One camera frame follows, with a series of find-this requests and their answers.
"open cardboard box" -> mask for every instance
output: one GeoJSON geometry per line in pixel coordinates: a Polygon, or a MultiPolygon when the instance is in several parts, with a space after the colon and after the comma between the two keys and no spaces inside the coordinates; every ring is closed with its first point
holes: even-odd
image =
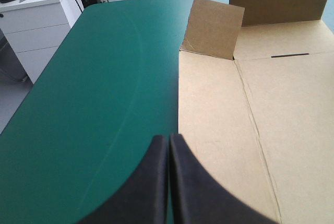
{"type": "Polygon", "coordinates": [[[180,50],[178,131],[208,172],[261,214],[333,223],[326,0],[230,4],[194,0],[180,50]]]}

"green tabletop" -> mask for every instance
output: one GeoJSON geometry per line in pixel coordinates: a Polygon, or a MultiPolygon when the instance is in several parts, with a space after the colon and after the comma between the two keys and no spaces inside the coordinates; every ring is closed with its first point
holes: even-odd
{"type": "Polygon", "coordinates": [[[153,135],[177,132],[192,2],[85,9],[0,137],[0,223],[77,221],[123,184],[153,135]]]}

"box slot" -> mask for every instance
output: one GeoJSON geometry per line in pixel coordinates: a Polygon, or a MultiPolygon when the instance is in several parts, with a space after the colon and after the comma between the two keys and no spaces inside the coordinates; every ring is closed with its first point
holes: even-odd
{"type": "Polygon", "coordinates": [[[295,53],[295,54],[285,54],[285,55],[274,55],[274,56],[272,56],[272,58],[290,57],[290,56],[301,56],[301,55],[309,55],[309,53],[295,53]]]}

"drawer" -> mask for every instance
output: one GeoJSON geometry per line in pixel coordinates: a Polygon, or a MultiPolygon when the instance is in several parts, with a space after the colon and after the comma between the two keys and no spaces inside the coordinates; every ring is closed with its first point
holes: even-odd
{"type": "Polygon", "coordinates": [[[69,24],[5,34],[15,53],[59,46],[70,30],[69,24]]]}
{"type": "Polygon", "coordinates": [[[68,24],[61,4],[28,7],[1,12],[0,28],[3,33],[68,24]]]}
{"type": "Polygon", "coordinates": [[[17,53],[17,58],[33,83],[36,82],[58,47],[17,53]]]}

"desk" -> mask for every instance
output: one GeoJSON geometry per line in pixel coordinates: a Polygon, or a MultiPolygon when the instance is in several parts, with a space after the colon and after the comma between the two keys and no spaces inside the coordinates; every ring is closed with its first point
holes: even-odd
{"type": "Polygon", "coordinates": [[[0,223],[74,223],[124,183],[154,134],[177,132],[192,2],[85,9],[0,137],[0,223]]]}
{"type": "Polygon", "coordinates": [[[0,13],[0,28],[33,83],[81,14],[75,0],[16,0],[0,4],[0,13]]]}

